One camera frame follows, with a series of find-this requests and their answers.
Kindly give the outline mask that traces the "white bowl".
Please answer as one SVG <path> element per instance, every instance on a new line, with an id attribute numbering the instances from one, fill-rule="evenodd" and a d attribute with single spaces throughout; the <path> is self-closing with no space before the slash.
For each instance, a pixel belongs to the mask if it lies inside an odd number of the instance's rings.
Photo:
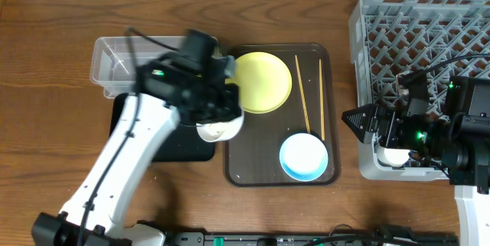
<path id="1" fill-rule="evenodd" d="M 197 132 L 203 141 L 208 143 L 228 141 L 240 132 L 243 122 L 244 113 L 229 122 L 197 125 Z"/>

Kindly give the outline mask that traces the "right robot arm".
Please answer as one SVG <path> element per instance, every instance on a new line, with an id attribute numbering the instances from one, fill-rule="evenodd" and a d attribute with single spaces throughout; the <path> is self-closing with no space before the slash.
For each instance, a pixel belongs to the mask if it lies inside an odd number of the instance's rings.
<path id="1" fill-rule="evenodd" d="M 378 138 L 385 149 L 415 152 L 422 161 L 438 159 L 455 187 L 460 244 L 489 243 L 489 82 L 452 76 L 445 120 L 374 103 L 345 111 L 342 120 L 361 143 Z"/>

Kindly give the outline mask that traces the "light blue bowl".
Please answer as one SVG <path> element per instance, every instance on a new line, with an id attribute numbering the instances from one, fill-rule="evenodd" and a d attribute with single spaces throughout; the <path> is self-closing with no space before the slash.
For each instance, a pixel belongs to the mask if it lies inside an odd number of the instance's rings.
<path id="1" fill-rule="evenodd" d="M 281 145 L 279 164 L 292 179 L 311 182 L 326 171 L 328 150 L 318 137 L 309 133 L 296 133 Z"/>

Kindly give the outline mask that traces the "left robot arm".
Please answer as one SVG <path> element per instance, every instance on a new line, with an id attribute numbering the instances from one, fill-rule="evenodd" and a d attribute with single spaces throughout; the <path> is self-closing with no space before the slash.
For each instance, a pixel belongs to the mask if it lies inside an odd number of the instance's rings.
<path id="1" fill-rule="evenodd" d="M 31 228 L 36 245 L 163 245 L 156 227 L 125 227 L 127 209 L 137 186 L 164 141 L 182 120 L 229 122 L 241 116 L 231 56 L 216 57 L 216 38 L 190 29 L 178 48 L 138 64 L 133 39 L 125 33 L 136 71 L 133 92 L 109 140 L 82 185 L 58 215 L 40 213 Z"/>

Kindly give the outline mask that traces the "white cup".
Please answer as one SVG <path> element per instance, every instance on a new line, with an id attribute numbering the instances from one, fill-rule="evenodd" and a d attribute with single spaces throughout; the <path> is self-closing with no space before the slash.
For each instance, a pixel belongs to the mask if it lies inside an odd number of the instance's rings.
<path id="1" fill-rule="evenodd" d="M 410 158 L 408 149 L 388 149 L 377 145 L 375 152 L 381 164 L 394 168 L 402 167 Z"/>

